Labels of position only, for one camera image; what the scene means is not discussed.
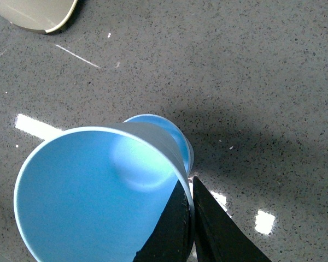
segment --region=countertop surface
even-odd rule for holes
[[[48,134],[157,114],[272,261],[328,261],[328,1],[79,2],[62,33],[0,17],[0,254],[35,261],[13,192]]]

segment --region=black object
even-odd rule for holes
[[[198,177],[193,180],[198,262],[271,262],[236,226]],[[157,223],[134,262],[185,262],[190,212],[178,182]]]
[[[178,181],[157,226],[133,262],[184,262],[190,254],[190,211]]]
[[[271,262],[238,228],[203,183],[194,177],[199,262]]]

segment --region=blue paper cup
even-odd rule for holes
[[[187,179],[192,162],[188,140],[162,117],[67,130],[39,145],[19,172],[19,232],[37,261],[131,262],[177,180],[189,201],[194,235]]]

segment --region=gray speckled countertop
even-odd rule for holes
[[[18,114],[65,130],[144,113],[181,128],[192,175],[272,261],[328,261],[328,1],[88,0],[55,35],[0,17],[0,254],[34,261],[13,190],[42,139]]]

